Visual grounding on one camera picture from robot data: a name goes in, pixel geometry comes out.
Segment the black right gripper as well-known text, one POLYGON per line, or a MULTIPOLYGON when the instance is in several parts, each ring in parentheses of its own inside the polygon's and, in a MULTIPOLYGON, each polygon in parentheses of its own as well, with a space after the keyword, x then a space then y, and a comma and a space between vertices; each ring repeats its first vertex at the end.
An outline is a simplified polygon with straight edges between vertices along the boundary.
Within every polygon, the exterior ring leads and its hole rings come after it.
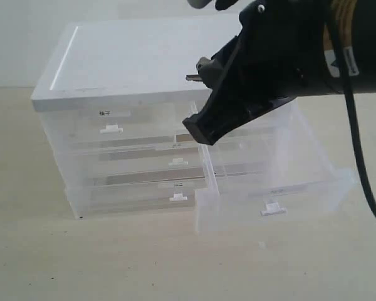
POLYGON ((182 121, 196 142, 214 145, 295 97, 332 93, 323 55, 329 4, 252 1, 239 13, 244 42, 236 35, 197 62, 197 75, 212 92, 199 112, 182 121))

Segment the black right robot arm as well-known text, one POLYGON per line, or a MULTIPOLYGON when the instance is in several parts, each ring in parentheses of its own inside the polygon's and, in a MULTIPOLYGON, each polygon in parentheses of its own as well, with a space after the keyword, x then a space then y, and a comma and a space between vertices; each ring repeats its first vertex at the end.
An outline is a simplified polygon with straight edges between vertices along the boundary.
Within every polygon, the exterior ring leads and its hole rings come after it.
POLYGON ((327 20, 338 30, 353 91, 376 92, 376 1, 253 1, 238 20, 239 34, 199 65, 212 92, 183 121, 196 142, 213 145, 296 97, 341 94, 327 20))

